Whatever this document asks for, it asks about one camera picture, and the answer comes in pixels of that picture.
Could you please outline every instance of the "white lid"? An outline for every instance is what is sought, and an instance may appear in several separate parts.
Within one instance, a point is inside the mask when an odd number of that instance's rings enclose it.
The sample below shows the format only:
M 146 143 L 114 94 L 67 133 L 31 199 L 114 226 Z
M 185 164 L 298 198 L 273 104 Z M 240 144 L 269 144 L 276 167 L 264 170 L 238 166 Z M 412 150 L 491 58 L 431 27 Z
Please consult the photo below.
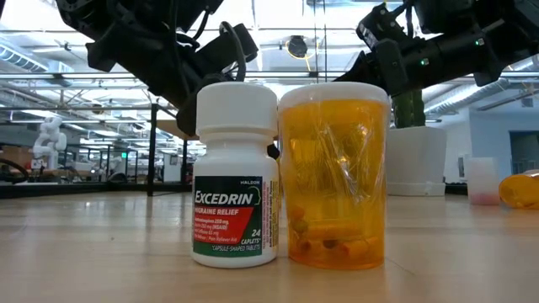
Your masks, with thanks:
M 196 105 L 196 134 L 223 128 L 249 128 L 276 136 L 277 96 L 269 88 L 244 82 L 202 88 Z
M 280 99 L 279 111 L 299 104 L 326 100 L 359 99 L 389 104 L 387 93 L 374 85 L 360 82 L 327 82 L 291 90 Z

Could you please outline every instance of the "white robot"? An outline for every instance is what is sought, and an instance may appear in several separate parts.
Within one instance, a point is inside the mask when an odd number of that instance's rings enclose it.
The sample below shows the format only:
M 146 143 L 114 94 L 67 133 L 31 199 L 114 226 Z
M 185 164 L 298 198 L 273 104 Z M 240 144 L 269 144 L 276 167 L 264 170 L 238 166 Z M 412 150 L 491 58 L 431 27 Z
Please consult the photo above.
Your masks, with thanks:
M 49 157 L 48 169 L 57 169 L 58 152 L 65 150 L 67 146 L 66 135 L 60 132 L 61 123 L 60 117 L 45 118 L 43 124 L 40 125 L 40 136 L 32 149 L 34 159 L 39 160 L 43 156 Z

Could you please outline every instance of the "table surface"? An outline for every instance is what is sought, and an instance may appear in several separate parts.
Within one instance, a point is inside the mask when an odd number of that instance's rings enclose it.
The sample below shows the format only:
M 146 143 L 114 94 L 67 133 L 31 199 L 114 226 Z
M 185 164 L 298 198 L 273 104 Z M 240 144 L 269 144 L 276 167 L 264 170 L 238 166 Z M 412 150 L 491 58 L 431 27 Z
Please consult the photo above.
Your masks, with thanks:
M 387 202 L 383 266 L 309 268 L 280 256 L 248 269 L 191 260 L 189 194 L 102 193 L 0 200 L 0 301 L 539 301 L 539 211 L 466 197 Z

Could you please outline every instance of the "black robotic arm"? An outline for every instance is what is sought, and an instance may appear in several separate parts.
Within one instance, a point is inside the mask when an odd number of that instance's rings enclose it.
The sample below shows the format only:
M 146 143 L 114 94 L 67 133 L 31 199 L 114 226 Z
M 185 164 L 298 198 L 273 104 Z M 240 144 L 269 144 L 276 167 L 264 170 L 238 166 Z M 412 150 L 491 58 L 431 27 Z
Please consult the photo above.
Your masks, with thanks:
M 235 80 L 223 69 L 238 61 L 244 72 L 258 51 L 242 24 L 199 50 L 193 38 L 177 33 L 187 32 L 203 12 L 207 19 L 222 0 L 56 1 L 66 24 L 95 40 L 87 45 L 88 64 L 109 72 L 119 63 L 132 72 L 179 109 L 179 128 L 188 135 L 195 134 L 198 91 Z M 424 33 L 441 35 L 414 37 L 412 9 Z M 408 34 L 396 20 L 403 12 Z M 381 4 L 356 32 L 371 52 L 361 52 L 336 81 L 368 82 L 396 95 L 473 73 L 482 86 L 539 52 L 539 0 L 405 0 L 392 12 Z

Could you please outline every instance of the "white pill bottle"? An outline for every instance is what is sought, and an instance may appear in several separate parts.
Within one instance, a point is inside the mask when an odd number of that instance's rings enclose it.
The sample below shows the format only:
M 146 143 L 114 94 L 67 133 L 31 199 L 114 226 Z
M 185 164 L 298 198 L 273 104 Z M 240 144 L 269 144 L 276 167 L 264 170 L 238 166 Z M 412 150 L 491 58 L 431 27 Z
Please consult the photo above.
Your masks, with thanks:
M 216 268 L 273 260 L 279 242 L 279 169 L 267 146 L 277 136 L 277 96 L 243 82 L 202 88 L 196 133 L 206 154 L 193 168 L 191 257 Z

